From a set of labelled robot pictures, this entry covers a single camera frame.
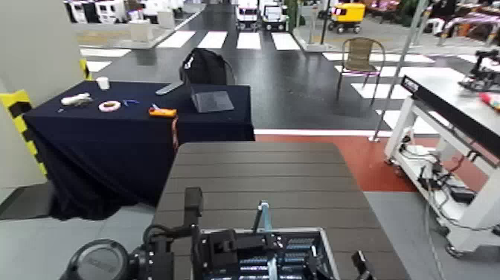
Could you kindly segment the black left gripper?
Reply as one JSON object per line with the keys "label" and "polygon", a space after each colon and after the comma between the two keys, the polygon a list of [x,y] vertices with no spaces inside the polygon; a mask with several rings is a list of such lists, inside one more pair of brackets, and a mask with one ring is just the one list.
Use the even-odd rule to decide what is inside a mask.
{"label": "black left gripper", "polygon": [[[171,246],[182,238],[199,234],[196,224],[168,228],[148,226],[143,243],[132,251],[132,278],[140,280],[174,279],[175,253]],[[238,252],[267,252],[283,249],[283,239],[274,233],[237,235],[233,229],[212,232],[209,236],[211,261],[237,261]]]}

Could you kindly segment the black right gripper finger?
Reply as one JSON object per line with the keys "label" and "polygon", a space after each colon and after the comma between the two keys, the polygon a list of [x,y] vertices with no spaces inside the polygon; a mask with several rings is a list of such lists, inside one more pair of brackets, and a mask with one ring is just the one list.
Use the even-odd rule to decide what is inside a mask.
{"label": "black right gripper finger", "polygon": [[351,261],[358,272],[356,280],[372,280],[372,268],[363,251],[352,254]]}

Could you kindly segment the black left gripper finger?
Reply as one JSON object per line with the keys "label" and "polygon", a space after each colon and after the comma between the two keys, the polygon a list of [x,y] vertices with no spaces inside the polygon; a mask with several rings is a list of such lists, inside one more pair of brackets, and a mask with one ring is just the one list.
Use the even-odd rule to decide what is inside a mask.
{"label": "black left gripper finger", "polygon": [[306,277],[310,280],[330,280],[330,274],[322,267],[315,246],[310,247],[306,257]]}

